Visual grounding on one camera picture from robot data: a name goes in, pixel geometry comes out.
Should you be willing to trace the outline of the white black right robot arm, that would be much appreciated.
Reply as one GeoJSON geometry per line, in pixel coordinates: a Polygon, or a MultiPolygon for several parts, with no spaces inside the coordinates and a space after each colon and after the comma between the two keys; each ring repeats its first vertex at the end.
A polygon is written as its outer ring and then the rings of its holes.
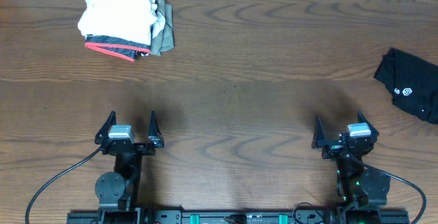
{"type": "Polygon", "coordinates": [[[362,157],[371,152],[379,132],[357,112],[357,122],[346,132],[329,139],[319,116],[311,147],[322,150],[322,158],[332,160],[337,167],[337,194],[344,202],[324,214],[325,223],[383,223],[381,207],[387,204],[390,177],[371,166],[362,157]]]}

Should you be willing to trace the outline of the white t-shirt pixel print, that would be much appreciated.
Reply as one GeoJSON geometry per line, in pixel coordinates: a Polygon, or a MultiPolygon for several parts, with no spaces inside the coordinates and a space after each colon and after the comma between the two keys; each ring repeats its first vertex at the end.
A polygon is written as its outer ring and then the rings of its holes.
{"type": "Polygon", "coordinates": [[[155,0],[85,0],[78,22],[83,36],[111,36],[148,45],[157,21],[155,0]]]}

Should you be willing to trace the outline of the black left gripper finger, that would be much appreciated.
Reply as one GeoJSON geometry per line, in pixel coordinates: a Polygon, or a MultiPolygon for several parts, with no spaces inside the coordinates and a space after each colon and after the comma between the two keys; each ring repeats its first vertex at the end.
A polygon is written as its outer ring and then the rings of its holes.
{"type": "Polygon", "coordinates": [[[164,147],[164,137],[160,132],[159,125],[156,119],[156,113],[154,110],[151,111],[150,122],[149,122],[149,130],[148,130],[148,139],[152,142],[155,148],[164,147]]]}
{"type": "Polygon", "coordinates": [[[116,112],[112,110],[106,122],[104,122],[100,130],[95,135],[94,143],[96,145],[102,145],[109,138],[110,129],[115,124],[116,124],[116,112]]]}

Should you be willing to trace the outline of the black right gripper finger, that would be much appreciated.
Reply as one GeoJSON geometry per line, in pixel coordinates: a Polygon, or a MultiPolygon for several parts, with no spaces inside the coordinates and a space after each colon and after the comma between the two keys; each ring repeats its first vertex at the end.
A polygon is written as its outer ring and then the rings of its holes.
{"type": "Polygon", "coordinates": [[[357,112],[357,123],[367,123],[371,129],[372,134],[369,137],[377,138],[379,136],[378,130],[369,122],[362,111],[357,112]]]}
{"type": "Polygon", "coordinates": [[[324,132],[321,118],[317,115],[315,117],[315,126],[314,126],[314,133],[313,133],[311,148],[312,149],[321,149],[324,146],[326,146],[326,136],[325,136],[325,132],[324,132]]]}

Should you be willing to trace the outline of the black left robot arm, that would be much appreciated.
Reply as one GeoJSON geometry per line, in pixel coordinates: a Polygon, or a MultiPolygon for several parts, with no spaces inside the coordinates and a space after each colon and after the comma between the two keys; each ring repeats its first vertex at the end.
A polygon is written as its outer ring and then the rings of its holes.
{"type": "Polygon", "coordinates": [[[99,199],[98,224],[150,224],[153,212],[138,206],[138,189],[142,173],[142,158],[155,155],[164,147],[164,137],[157,124],[155,111],[151,112],[147,138],[136,142],[130,125],[118,125],[116,113],[110,112],[94,142],[103,155],[115,157],[114,170],[102,174],[94,190],[99,199]]]}

